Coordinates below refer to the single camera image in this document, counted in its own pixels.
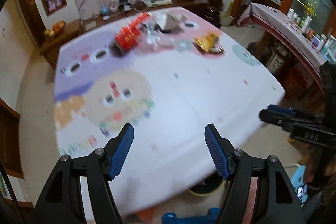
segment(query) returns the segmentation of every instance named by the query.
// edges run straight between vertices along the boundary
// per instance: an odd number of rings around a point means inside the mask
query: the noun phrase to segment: table
[[[88,155],[124,123],[134,126],[123,169],[110,182],[122,215],[161,203],[215,171],[204,141],[208,123],[239,147],[261,126],[258,112],[285,94],[258,60],[202,18],[181,7],[150,14],[167,11],[186,15],[193,26],[159,33],[155,50],[139,46],[122,58],[109,50],[128,17],[75,38],[59,53],[54,116],[60,155]],[[225,54],[203,55],[193,45],[194,37],[210,32]],[[81,186],[86,217],[93,219],[84,179]]]
[[[284,13],[274,8],[251,3],[241,15],[238,25],[256,23],[280,40],[303,64],[322,90],[320,66],[326,61],[312,43],[302,35],[301,29]]]

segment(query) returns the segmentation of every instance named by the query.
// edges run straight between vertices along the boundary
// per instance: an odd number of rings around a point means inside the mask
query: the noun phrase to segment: blue vase
[[[103,5],[99,12],[102,16],[107,16],[110,10],[105,5]]]

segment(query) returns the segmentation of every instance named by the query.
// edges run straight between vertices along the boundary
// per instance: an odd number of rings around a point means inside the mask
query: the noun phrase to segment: blue gripper pad
[[[269,105],[267,107],[267,110],[271,110],[271,111],[274,111],[274,112],[279,112],[279,113],[282,113],[284,115],[289,115],[291,117],[295,117],[295,112],[289,108],[285,108],[285,107],[279,107],[279,106],[276,106],[276,105]]]
[[[133,139],[134,139],[134,128],[130,125],[126,129],[124,136],[122,137],[117,149],[115,150],[115,153],[111,158],[111,168],[109,172],[109,177],[111,180],[114,180],[115,176],[120,174],[125,159],[127,157],[128,151],[132,145]]]
[[[222,176],[224,180],[227,180],[230,175],[227,166],[227,157],[224,155],[224,152],[209,125],[205,127],[204,137],[218,175]]]

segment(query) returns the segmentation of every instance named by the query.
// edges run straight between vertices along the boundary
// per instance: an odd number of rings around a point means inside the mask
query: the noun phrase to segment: blue stool
[[[206,216],[178,218],[175,213],[166,213],[162,216],[162,224],[214,224],[221,210],[211,208]]]
[[[307,185],[303,184],[303,174],[305,173],[305,169],[306,167],[304,165],[300,166],[298,169],[296,169],[291,178],[291,183],[301,203],[305,202],[308,198]]]

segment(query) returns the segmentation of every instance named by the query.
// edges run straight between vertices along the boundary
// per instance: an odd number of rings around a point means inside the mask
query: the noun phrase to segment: pink tablecloth
[[[284,13],[274,8],[251,3],[238,21],[239,26],[257,23],[273,34],[303,63],[314,80],[320,84],[320,66],[326,61],[325,57],[317,52],[310,41],[301,33]]]

